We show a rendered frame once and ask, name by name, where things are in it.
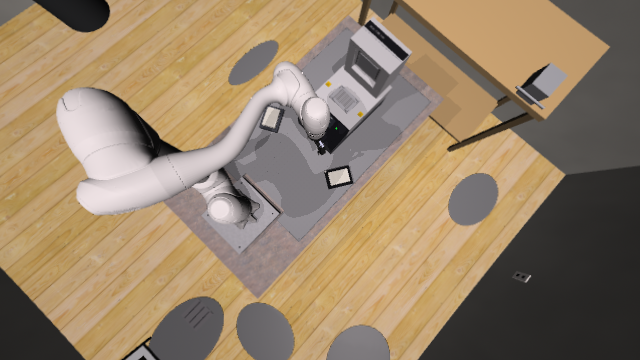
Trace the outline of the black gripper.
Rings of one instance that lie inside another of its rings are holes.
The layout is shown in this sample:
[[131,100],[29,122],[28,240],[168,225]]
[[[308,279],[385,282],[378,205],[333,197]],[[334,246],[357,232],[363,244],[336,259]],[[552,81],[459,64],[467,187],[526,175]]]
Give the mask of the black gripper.
[[[308,135],[307,135],[307,138],[311,139],[311,138],[308,137]],[[320,139],[317,139],[317,140],[315,140],[315,139],[311,139],[311,140],[314,141],[314,143],[317,145],[318,155],[320,155],[320,154],[323,155],[323,154],[326,153],[325,144],[324,143],[322,144],[322,137]]]

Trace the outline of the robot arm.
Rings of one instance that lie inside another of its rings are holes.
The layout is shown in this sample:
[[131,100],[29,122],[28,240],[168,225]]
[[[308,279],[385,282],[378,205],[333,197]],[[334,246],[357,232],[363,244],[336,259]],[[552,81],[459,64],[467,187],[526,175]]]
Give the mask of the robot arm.
[[251,97],[221,141],[189,151],[160,139],[116,95],[91,87],[69,90],[59,99],[56,116],[88,176],[79,183],[76,198],[95,215],[116,215],[155,205],[193,187],[205,198],[215,222],[244,229],[248,220],[256,222],[253,214],[260,204],[236,190],[222,167],[241,153],[271,103],[292,107],[309,138],[325,135],[329,106],[288,61],[276,65],[272,82]]

